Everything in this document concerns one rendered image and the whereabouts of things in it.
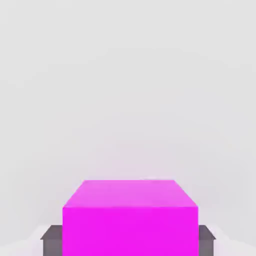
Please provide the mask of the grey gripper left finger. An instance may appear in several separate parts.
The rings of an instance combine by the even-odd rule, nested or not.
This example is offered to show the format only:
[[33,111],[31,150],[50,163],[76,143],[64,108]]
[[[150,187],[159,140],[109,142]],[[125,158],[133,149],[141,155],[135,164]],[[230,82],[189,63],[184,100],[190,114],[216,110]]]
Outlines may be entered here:
[[27,239],[14,244],[11,256],[63,256],[62,225],[39,226]]

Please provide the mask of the small magenta cube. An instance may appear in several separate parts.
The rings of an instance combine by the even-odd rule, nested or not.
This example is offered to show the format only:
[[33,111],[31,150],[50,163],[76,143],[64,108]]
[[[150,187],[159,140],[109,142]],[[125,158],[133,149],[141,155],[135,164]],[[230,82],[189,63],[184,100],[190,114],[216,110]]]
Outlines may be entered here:
[[199,256],[198,206],[174,180],[86,180],[62,209],[62,256]]

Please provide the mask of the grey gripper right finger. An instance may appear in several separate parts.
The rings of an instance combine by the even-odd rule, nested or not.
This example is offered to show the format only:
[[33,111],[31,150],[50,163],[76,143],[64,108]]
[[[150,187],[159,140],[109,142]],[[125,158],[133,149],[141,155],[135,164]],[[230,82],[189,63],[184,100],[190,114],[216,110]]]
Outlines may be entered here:
[[221,232],[199,225],[199,256],[246,256],[246,248]]

